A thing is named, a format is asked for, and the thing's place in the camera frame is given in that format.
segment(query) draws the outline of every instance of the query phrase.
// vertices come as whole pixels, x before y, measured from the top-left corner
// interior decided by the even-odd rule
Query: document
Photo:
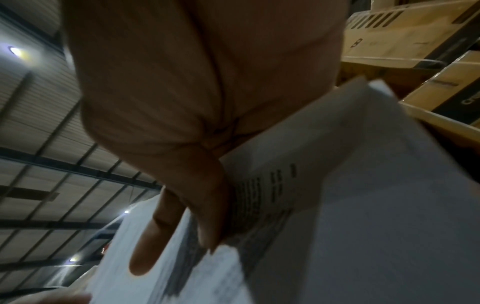
[[[225,155],[229,237],[186,211],[153,269],[129,273],[158,197],[125,217],[93,304],[479,303],[475,186],[382,82],[356,79]]]

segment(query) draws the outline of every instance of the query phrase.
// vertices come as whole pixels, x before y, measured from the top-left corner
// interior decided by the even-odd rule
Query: hand
[[[88,293],[75,294],[71,290],[55,289],[16,299],[11,304],[89,304],[92,296]]]
[[[334,86],[345,0],[65,0],[87,132],[165,187],[130,261],[147,272],[185,207],[220,241],[218,158]]]

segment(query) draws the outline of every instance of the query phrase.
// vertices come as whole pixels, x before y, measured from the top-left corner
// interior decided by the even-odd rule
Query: ceiling
[[[85,134],[59,27],[57,0],[0,0],[0,304],[70,284],[160,191]]]

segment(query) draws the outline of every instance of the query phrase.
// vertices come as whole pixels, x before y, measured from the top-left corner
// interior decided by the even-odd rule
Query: paper
[[[210,255],[187,211],[134,277],[158,198],[146,201],[90,283],[93,304],[480,302],[479,201],[382,83],[350,82],[221,162],[237,234]]]

